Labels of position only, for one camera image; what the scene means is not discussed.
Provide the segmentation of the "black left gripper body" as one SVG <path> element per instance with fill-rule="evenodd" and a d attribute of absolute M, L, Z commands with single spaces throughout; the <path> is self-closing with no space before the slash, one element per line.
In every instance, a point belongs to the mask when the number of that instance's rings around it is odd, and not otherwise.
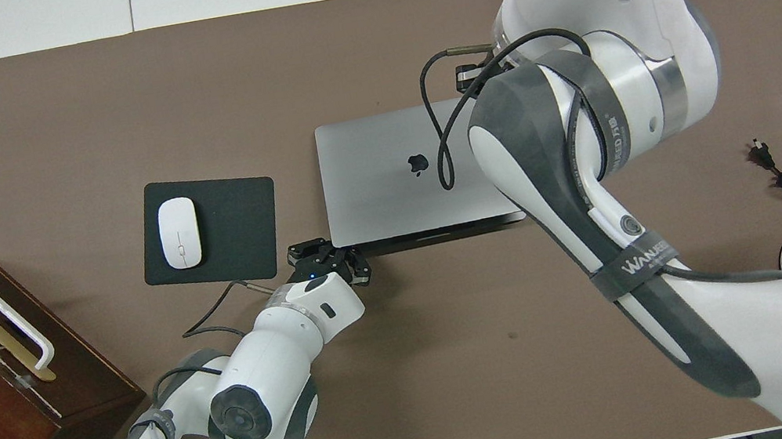
<path fill-rule="evenodd" d="M 353 273 L 343 259 L 340 249 L 325 238 L 314 238 L 291 245 L 286 259 L 293 268 L 290 282 L 313 281 L 322 275 L 337 273 L 344 281 L 353 279 Z"/>

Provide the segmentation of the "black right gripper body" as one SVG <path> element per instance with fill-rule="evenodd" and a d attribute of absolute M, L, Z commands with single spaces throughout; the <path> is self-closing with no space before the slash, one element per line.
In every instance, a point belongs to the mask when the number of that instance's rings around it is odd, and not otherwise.
<path fill-rule="evenodd" d="M 466 64 L 461 63 L 459 66 L 457 66 L 454 69 L 455 74 L 455 84 L 457 92 L 464 94 L 464 93 L 473 93 L 481 91 L 481 89 L 484 87 L 485 78 L 480 79 L 480 83 L 478 86 L 473 86 L 476 80 L 480 77 L 480 75 L 483 73 L 483 70 L 485 70 L 485 66 L 482 64 Z"/>

